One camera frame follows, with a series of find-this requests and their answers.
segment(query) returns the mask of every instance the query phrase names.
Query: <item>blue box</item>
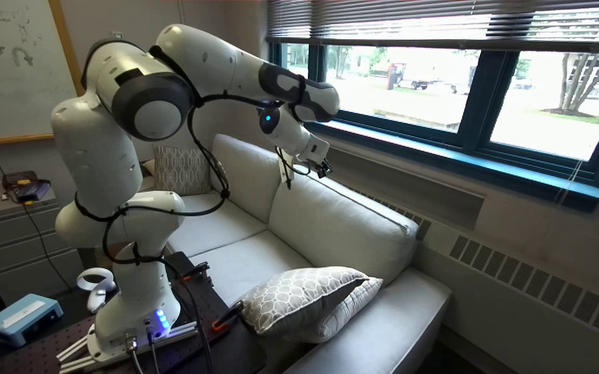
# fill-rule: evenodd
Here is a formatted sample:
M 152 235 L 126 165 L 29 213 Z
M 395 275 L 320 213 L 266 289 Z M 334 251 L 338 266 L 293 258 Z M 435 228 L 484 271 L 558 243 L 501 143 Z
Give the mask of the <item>blue box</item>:
M 0 311 L 0 343 L 23 347 L 60 315 L 65 311 L 56 299 L 28 293 Z

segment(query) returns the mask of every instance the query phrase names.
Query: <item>window blind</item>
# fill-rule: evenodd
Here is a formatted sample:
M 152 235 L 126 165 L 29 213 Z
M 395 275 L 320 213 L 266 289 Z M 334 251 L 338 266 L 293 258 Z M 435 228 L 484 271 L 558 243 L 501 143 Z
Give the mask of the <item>window blind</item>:
M 599 0 L 270 0 L 270 42 L 599 51 Z

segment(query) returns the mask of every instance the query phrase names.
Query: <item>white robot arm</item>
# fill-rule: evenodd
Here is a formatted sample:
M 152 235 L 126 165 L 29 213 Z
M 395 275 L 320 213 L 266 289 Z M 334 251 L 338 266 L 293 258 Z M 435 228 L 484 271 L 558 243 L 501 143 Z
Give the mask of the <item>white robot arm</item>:
M 54 139 L 77 187 L 56 231 L 77 246 L 108 251 L 111 240 L 128 243 L 112 266 L 121 291 L 88 334 L 92 363 L 100 366 L 121 360 L 132 339 L 169 334 L 182 309 L 158 260 L 186 206 L 173 191 L 139 194 L 132 135 L 173 136 L 193 107 L 232 97 L 258 105 L 261 128 L 275 146 L 323 165 L 329 143 L 303 122 L 329 121 L 339 95 L 331 84 L 306 81 L 188 25 L 163 29 L 150 51 L 123 40 L 99 44 L 84 84 L 82 97 L 53 111 Z

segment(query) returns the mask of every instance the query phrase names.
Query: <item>couch armrest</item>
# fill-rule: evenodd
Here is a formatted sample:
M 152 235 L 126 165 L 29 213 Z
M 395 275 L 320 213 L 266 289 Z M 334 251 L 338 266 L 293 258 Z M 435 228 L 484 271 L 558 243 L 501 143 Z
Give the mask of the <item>couch armrest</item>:
M 431 351 L 450 295 L 431 276 L 403 269 L 334 340 L 315 347 L 288 371 L 415 371 Z

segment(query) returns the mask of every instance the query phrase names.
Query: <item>white couch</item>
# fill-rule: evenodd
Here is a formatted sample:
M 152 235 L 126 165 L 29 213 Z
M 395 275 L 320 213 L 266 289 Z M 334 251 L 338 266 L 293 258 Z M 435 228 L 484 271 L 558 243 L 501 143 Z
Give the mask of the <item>white couch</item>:
M 418 227 L 329 178 L 296 177 L 288 189 L 278 154 L 236 136 L 216 135 L 213 152 L 229 177 L 232 200 L 214 213 L 186 217 L 169 246 L 193 264 L 208 261 L 226 303 L 291 268 L 350 266 L 386 280 L 329 343 L 261 339 L 265 371 L 415 371 L 450 299 L 450 289 L 410 266 Z M 216 191 L 186 196 L 189 209 L 214 201 Z

